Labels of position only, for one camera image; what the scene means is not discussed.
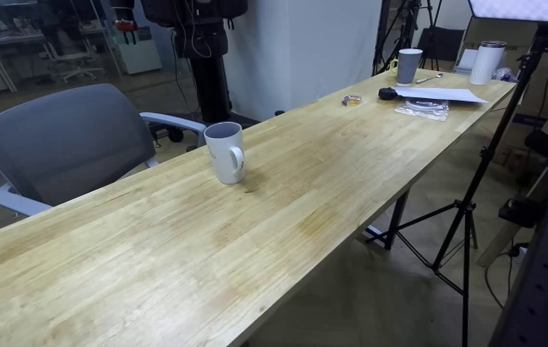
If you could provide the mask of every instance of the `mug handle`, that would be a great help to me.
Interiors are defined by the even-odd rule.
[[[243,170],[243,151],[240,147],[230,147],[234,166],[236,166],[236,176]]]

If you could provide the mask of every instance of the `table top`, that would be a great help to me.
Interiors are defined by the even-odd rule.
[[[433,122],[377,101],[386,85],[247,130],[242,185],[199,149],[0,230],[0,345],[240,344],[514,87],[444,76],[427,85],[490,103]]]
[[[39,43],[45,41],[43,33],[0,35],[2,45]]]

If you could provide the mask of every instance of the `screen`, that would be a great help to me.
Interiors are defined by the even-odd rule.
[[[469,4],[477,18],[548,24],[548,0],[469,0]]]

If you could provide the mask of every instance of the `small cup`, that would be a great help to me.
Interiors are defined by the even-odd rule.
[[[211,151],[216,178],[236,185],[245,178],[245,157],[242,126],[236,122],[213,124],[205,130],[205,143]]]
[[[398,52],[398,78],[400,85],[413,85],[415,72],[421,64],[423,51],[421,49],[404,49]]]

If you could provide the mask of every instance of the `paper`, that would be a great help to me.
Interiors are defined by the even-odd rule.
[[[469,89],[394,89],[402,99],[427,99],[427,101],[454,101],[454,103],[473,103],[483,105]]]

